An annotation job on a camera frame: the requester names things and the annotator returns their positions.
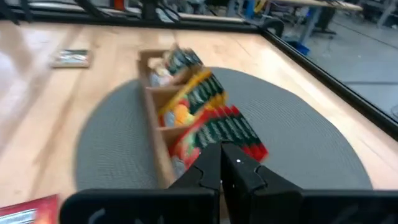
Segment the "grey round mat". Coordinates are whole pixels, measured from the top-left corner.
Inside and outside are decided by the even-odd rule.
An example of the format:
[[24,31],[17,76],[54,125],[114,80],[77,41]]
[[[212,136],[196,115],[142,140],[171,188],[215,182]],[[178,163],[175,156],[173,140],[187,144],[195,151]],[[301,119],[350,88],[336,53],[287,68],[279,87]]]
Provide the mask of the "grey round mat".
[[[269,155],[264,165],[304,189],[370,189],[370,178],[339,130],[297,95],[247,73],[213,73]],[[90,114],[76,146],[78,190],[149,189],[158,184],[142,85],[128,81]]]

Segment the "wooden background table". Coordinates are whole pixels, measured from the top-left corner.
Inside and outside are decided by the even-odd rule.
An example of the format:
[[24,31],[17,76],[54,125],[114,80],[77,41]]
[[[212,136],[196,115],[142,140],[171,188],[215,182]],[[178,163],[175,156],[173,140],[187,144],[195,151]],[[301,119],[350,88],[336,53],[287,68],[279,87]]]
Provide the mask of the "wooden background table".
[[336,9],[347,11],[362,11],[361,6],[351,4],[340,0],[267,0],[265,13],[269,12],[271,4],[291,4],[294,6],[308,6],[308,7],[333,7]]

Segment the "wooden tea box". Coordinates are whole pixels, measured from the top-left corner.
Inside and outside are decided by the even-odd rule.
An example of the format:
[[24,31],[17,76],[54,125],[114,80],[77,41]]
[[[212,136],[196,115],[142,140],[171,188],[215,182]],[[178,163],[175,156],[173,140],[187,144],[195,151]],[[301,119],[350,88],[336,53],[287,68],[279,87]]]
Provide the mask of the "wooden tea box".
[[169,153],[174,148],[174,143],[181,136],[188,126],[161,127],[157,110],[174,97],[183,87],[151,87],[149,86],[148,75],[150,74],[149,60],[160,58],[163,50],[146,49],[139,51],[139,60],[137,66],[139,70],[139,80],[142,85],[142,95],[145,103],[145,112],[147,115],[150,140],[152,141],[154,164],[157,173],[158,185],[167,189],[169,187],[188,187],[192,184],[199,184],[202,171],[198,172],[197,180],[188,182],[190,169],[194,167],[195,160],[200,155],[199,148],[194,148],[190,157],[184,161],[178,158],[178,154]]

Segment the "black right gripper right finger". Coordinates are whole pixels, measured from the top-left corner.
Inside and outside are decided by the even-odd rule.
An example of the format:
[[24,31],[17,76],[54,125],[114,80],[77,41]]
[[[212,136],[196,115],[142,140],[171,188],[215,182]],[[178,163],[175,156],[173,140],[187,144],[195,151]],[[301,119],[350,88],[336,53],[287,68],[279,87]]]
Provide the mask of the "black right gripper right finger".
[[232,224],[294,224],[299,221],[301,188],[232,143],[222,145],[221,179]]

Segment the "blue storage bin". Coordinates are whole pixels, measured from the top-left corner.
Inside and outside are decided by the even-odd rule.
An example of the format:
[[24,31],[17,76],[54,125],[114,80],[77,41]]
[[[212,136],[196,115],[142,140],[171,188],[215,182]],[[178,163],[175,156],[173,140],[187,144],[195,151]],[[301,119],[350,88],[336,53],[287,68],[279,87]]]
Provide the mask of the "blue storage bin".
[[301,54],[307,56],[310,49],[296,40],[288,40],[287,43]]

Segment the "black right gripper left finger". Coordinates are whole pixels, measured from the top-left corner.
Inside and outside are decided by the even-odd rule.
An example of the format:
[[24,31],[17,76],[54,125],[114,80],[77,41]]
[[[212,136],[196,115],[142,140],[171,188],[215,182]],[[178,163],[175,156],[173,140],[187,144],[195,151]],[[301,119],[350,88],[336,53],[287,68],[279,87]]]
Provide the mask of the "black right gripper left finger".
[[169,188],[177,192],[170,224],[220,224],[221,144],[211,143]]

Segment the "yellow tea packet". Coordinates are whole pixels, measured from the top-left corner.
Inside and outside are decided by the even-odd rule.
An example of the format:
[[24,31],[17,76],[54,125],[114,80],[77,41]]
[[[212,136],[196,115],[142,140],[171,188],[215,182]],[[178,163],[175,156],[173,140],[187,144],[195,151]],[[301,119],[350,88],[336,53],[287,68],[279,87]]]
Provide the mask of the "yellow tea packet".
[[211,74],[207,79],[197,84],[188,94],[190,112],[196,113],[203,107],[218,106],[224,101],[224,88],[218,79]]
[[208,99],[204,105],[205,109],[217,108],[226,104],[228,94],[213,74],[209,76],[206,80],[204,80],[201,84],[208,94]]
[[201,81],[190,92],[187,93],[190,114],[196,114],[198,111],[200,111],[208,99],[208,94],[201,84],[203,81]]
[[198,109],[195,96],[190,93],[179,94],[166,102],[157,115],[161,126],[183,126],[193,122]]

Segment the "black aluminium table frame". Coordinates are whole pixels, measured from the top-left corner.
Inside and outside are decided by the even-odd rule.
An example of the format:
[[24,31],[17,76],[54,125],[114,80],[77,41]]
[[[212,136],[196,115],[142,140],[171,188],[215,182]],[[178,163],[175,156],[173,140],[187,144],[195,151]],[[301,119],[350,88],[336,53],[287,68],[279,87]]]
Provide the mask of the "black aluminium table frame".
[[145,21],[141,19],[141,15],[133,16],[131,14],[108,13],[90,3],[89,0],[73,0],[77,6],[82,8],[81,12],[73,12],[69,9],[39,8],[37,6],[30,6],[29,0],[18,1],[19,4],[14,6],[9,5],[6,0],[0,0],[0,20],[9,20],[15,25],[18,25],[20,21],[39,21],[101,26],[238,32],[261,35],[279,50],[283,51],[283,53],[294,62],[308,71],[318,81],[322,82],[327,88],[336,93],[345,102],[349,103],[378,128],[398,141],[398,121],[375,107],[370,101],[359,96],[289,44],[286,44],[281,39],[281,28],[278,28],[275,34],[272,34],[266,29],[268,25],[281,26],[281,21],[277,19],[266,19],[265,23],[260,25],[251,21],[239,22],[235,18],[227,18],[223,21],[220,17],[187,15],[180,16],[181,20],[178,23],[164,23],[160,21]]

